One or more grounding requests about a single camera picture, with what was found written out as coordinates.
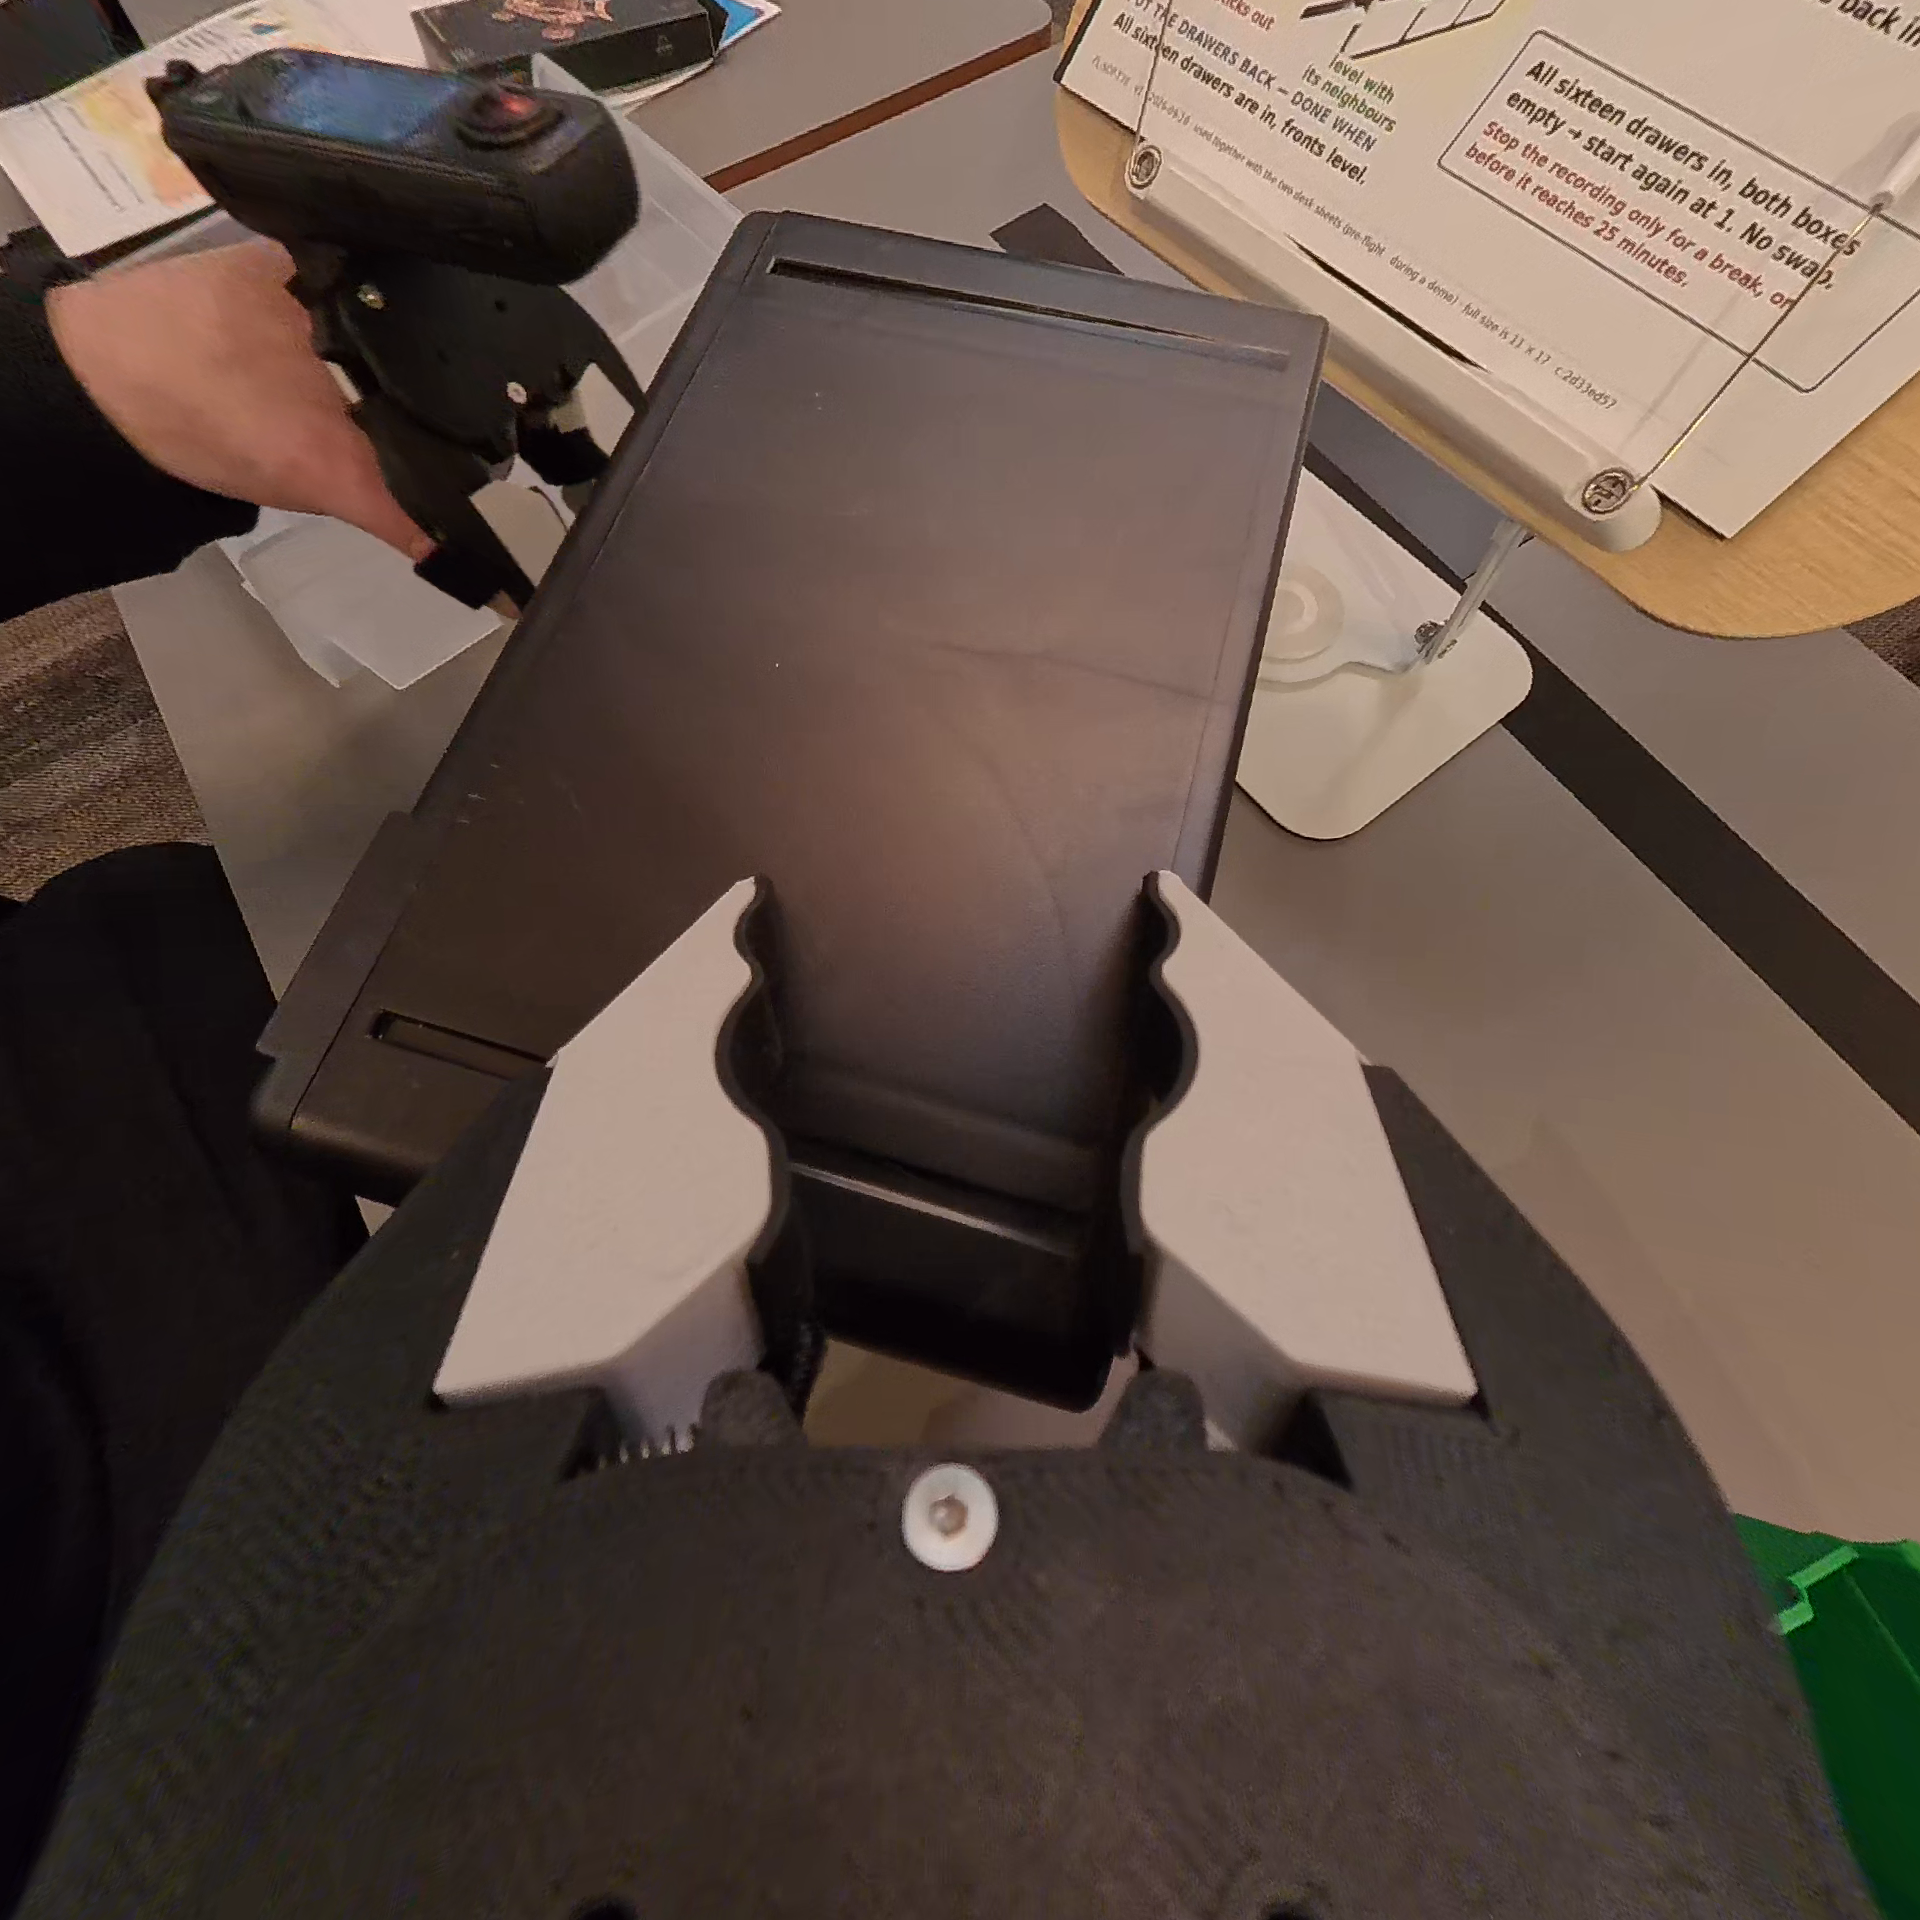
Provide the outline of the black model kit box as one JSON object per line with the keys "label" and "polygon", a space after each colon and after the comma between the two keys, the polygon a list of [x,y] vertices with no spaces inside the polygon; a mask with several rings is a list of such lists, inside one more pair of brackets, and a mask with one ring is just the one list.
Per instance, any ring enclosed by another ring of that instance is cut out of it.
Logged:
{"label": "black model kit box", "polygon": [[715,3],[446,3],[413,12],[431,65],[531,84],[545,58],[594,92],[669,79],[718,58]]}

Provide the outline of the black drawer cabinet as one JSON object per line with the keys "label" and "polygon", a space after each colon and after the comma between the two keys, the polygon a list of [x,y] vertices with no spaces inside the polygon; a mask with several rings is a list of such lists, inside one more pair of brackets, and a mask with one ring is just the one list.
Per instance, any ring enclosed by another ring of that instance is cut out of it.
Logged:
{"label": "black drawer cabinet", "polygon": [[1327,327],[742,220],[257,1127],[397,1203],[734,882],[829,1332],[1086,1409],[1138,1282],[1150,873],[1211,887]]}

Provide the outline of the printed instruction sheet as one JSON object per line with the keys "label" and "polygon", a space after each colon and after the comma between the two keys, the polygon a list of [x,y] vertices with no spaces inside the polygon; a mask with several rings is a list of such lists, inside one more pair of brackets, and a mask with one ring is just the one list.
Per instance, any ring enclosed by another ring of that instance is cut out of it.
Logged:
{"label": "printed instruction sheet", "polygon": [[4,181],[53,246],[71,258],[142,246],[209,214],[212,202],[159,134],[149,82],[170,62],[201,70],[283,47],[425,67],[410,4],[223,4],[149,53],[2,113]]}

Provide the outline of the green plastic bin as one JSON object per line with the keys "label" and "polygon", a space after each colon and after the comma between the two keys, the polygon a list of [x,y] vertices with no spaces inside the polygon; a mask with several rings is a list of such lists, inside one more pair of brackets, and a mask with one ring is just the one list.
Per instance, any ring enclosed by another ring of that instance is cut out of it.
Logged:
{"label": "green plastic bin", "polygon": [[1738,1517],[1877,1906],[1917,1916],[1917,1543]]}

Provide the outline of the wooden document stand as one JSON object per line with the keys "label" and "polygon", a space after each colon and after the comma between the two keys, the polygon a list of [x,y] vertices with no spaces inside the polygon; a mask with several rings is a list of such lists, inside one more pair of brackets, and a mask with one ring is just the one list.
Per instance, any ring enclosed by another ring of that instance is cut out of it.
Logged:
{"label": "wooden document stand", "polygon": [[[1073,6],[1067,39],[1087,6]],[[1067,98],[1058,70],[1057,90],[1063,157],[1094,209],[1211,293],[1322,319],[1330,389],[1495,511],[1469,581],[1450,587],[1433,563],[1412,559],[1359,509],[1337,505],[1330,483],[1305,486],[1239,757],[1239,789],[1276,826],[1315,841],[1349,836],[1522,706],[1534,669],[1489,602],[1526,540],[1562,548],[1685,633],[1793,638],[1913,602],[1915,377],[1740,535],[1711,535],[1646,494],[1657,509],[1649,540],[1614,550],[1515,489],[1519,466],[1489,461],[1482,437],[1459,434],[1453,413],[1406,406],[1399,389],[1379,387],[1318,306],[1221,271],[1142,214],[1125,190],[1132,137]]]}

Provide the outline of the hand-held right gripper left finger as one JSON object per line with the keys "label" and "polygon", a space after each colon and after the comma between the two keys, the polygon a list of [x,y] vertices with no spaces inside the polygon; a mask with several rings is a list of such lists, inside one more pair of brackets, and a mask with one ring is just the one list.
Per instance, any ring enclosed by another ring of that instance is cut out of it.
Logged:
{"label": "hand-held right gripper left finger", "polygon": [[589,1388],[628,1444],[693,1444],[709,1386],[765,1357],[753,1270],[783,1226],[783,1147],[737,1045],[765,994],[771,900],[737,881],[556,1054],[434,1379],[443,1406]]}

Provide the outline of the person's black clothing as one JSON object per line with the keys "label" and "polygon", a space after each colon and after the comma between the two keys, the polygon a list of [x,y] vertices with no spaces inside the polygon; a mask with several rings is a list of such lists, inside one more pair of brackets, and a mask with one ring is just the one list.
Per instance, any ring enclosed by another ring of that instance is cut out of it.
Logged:
{"label": "person's black clothing", "polygon": [[2,908],[2,1913],[212,1443],[369,1241],[257,1139],[277,1002],[220,857],[93,857]]}

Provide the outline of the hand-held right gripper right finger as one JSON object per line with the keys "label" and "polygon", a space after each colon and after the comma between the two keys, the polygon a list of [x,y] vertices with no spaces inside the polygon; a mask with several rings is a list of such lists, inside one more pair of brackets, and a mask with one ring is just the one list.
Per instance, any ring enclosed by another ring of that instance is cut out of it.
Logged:
{"label": "hand-held right gripper right finger", "polygon": [[1137,1350],[1214,1449],[1265,1452],[1310,1391],[1461,1411],[1479,1380],[1367,1061],[1178,873],[1142,902],[1170,1085],[1126,1147]]}

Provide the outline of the large clipped instruction sheet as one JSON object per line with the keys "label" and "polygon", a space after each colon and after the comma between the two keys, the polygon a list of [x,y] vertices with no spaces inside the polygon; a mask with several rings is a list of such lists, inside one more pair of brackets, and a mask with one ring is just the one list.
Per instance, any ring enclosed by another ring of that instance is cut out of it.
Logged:
{"label": "large clipped instruction sheet", "polygon": [[1915,4],[1090,4],[1063,95],[1614,550],[1738,537],[1915,377]]}

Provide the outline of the person's left forearm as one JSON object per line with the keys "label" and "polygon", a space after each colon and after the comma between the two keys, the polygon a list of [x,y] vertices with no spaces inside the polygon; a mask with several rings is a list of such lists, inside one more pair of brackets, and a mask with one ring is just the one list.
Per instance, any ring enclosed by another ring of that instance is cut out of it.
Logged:
{"label": "person's left forearm", "polygon": [[43,290],[2,281],[2,619],[170,572],[257,519],[142,457],[67,369]]}

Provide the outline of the large clear storage box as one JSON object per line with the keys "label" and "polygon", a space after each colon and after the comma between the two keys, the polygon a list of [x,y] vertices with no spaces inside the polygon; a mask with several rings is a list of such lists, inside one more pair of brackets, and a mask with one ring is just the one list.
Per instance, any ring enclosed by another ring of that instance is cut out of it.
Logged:
{"label": "large clear storage box", "polygon": [[[737,210],[636,123],[615,118],[641,185],[631,233],[570,297],[652,387],[738,222]],[[220,542],[243,587],[329,685],[410,689],[511,619],[419,581],[399,554],[335,519],[263,511]]]}

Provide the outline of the person's left hand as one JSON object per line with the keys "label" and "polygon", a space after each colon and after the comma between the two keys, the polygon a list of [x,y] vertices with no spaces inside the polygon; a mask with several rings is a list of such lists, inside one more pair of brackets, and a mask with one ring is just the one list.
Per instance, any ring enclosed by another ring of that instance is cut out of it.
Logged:
{"label": "person's left hand", "polygon": [[329,516],[425,559],[268,237],[49,294],[55,346],[108,423],[153,466],[260,509]]}

